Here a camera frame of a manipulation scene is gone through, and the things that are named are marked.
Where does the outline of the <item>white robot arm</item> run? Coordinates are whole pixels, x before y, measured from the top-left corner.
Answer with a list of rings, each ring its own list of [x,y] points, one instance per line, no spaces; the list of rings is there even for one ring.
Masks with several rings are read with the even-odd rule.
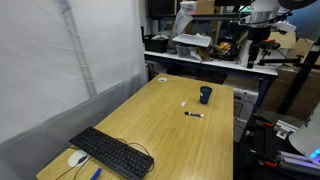
[[[283,7],[287,12],[309,6],[317,0],[253,0],[250,3],[250,15],[241,18],[240,25],[249,27],[247,39],[250,41],[247,67],[252,69],[258,57],[259,44],[270,36],[271,25],[278,20],[278,10]]]

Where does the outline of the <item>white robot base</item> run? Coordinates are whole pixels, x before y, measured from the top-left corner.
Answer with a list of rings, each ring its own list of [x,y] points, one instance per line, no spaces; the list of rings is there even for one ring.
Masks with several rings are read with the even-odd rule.
[[[289,136],[290,144],[316,166],[320,166],[320,103],[303,125]]]

